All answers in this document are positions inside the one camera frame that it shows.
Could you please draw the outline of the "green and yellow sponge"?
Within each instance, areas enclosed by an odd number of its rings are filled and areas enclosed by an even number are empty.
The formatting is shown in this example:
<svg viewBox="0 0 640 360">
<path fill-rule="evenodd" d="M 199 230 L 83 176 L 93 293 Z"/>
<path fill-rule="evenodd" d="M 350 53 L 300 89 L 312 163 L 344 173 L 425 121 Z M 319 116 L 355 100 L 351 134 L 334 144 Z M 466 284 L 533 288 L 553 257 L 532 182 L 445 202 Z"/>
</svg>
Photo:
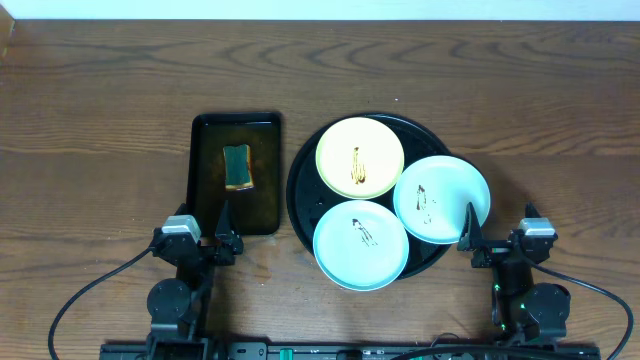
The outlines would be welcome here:
<svg viewBox="0 0 640 360">
<path fill-rule="evenodd" d="M 225 190 L 241 191 L 254 187 L 251 171 L 251 148 L 247 144 L 225 146 Z"/>
</svg>

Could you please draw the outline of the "pale green plate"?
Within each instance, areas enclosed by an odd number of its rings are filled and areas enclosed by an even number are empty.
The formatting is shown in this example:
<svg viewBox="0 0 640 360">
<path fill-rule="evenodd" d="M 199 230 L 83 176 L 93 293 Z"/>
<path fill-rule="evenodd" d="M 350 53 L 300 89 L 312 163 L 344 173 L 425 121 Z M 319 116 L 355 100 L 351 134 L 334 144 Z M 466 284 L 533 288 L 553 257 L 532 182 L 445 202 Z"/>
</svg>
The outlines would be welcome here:
<svg viewBox="0 0 640 360">
<path fill-rule="evenodd" d="M 454 156 L 420 159 L 403 171 L 393 191 L 393 208 L 405 230 L 438 245 L 456 243 L 471 204 L 480 223 L 491 209 L 491 194 L 481 172 Z"/>
</svg>

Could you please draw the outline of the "pale blue plate front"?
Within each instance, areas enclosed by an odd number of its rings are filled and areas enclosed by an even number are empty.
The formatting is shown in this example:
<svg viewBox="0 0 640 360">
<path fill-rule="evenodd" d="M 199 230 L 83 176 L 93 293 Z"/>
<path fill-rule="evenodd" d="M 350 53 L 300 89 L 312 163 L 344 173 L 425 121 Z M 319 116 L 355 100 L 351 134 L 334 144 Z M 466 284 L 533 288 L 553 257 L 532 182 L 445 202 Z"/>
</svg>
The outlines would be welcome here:
<svg viewBox="0 0 640 360">
<path fill-rule="evenodd" d="M 408 235 L 386 207 L 351 200 L 329 209 L 313 233 L 313 253 L 324 274 L 354 291 L 383 288 L 403 272 Z"/>
</svg>

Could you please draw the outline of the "yellow plate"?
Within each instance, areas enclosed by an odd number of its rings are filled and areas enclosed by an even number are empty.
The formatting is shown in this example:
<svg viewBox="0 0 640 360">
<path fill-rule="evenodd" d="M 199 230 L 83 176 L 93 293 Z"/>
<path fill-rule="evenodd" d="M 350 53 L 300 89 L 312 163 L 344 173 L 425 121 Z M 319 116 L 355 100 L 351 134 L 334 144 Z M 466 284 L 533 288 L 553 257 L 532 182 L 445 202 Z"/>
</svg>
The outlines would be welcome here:
<svg viewBox="0 0 640 360">
<path fill-rule="evenodd" d="M 350 199 L 371 199 L 389 191 L 404 169 L 398 136 L 380 121 L 351 117 L 331 125 L 316 147 L 323 182 Z"/>
</svg>

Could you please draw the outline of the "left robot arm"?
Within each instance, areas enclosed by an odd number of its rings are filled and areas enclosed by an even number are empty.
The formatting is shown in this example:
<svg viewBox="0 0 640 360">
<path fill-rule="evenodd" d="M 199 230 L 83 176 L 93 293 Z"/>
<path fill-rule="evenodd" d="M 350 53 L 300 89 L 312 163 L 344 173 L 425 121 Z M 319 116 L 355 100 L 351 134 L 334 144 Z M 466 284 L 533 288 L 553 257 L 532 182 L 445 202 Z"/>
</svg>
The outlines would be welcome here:
<svg viewBox="0 0 640 360">
<path fill-rule="evenodd" d="M 214 243 L 201 243 L 202 232 L 181 205 L 175 215 L 154 230 L 150 252 L 176 267 L 176 275 L 157 283 L 147 297 L 151 315 L 148 359 L 225 359 L 226 346 L 203 330 L 211 299 L 215 269 L 231 266 L 243 253 L 229 204 L 221 210 Z"/>
</svg>

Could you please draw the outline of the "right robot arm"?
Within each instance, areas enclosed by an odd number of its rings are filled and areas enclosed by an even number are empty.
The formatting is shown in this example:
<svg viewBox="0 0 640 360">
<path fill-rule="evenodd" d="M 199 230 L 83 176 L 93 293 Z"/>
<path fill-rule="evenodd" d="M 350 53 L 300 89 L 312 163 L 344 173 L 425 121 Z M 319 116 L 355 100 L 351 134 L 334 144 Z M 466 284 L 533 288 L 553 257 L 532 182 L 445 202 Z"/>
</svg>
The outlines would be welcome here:
<svg viewBox="0 0 640 360">
<path fill-rule="evenodd" d="M 488 240 L 471 203 L 466 206 L 457 249 L 471 252 L 471 266 L 493 274 L 492 322 L 502 346 L 549 346 L 566 335 L 571 295 L 558 284 L 536 283 L 532 268 L 550 256 L 557 233 L 533 204 L 505 240 Z"/>
</svg>

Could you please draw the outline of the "black rectangular tray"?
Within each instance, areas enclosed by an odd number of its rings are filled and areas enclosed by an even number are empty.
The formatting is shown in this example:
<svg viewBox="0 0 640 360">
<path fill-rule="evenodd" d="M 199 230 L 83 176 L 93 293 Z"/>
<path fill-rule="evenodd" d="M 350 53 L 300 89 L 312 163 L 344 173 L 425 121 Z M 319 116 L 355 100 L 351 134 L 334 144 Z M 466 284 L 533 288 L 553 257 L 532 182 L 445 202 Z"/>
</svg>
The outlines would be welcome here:
<svg viewBox="0 0 640 360">
<path fill-rule="evenodd" d="M 254 187 L 225 190 L 223 148 L 251 148 Z M 224 202 L 242 235 L 270 235 L 281 215 L 281 114 L 278 112 L 205 113 L 191 129 L 187 214 L 197 220 L 204 237 L 214 235 Z"/>
</svg>

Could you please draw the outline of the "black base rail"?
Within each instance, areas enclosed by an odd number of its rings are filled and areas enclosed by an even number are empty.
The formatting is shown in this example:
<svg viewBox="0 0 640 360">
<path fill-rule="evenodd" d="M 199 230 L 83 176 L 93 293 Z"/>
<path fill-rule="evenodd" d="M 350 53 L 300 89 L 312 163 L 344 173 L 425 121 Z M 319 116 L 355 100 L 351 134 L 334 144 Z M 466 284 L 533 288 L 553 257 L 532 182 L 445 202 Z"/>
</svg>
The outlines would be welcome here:
<svg viewBox="0 0 640 360">
<path fill-rule="evenodd" d="M 384 345 L 267 345 L 235 342 L 214 347 L 206 344 L 163 344 L 154 349 L 145 344 L 103 344 L 100 360 L 228 359 L 228 360 L 384 360 L 419 351 L 419 346 Z"/>
</svg>

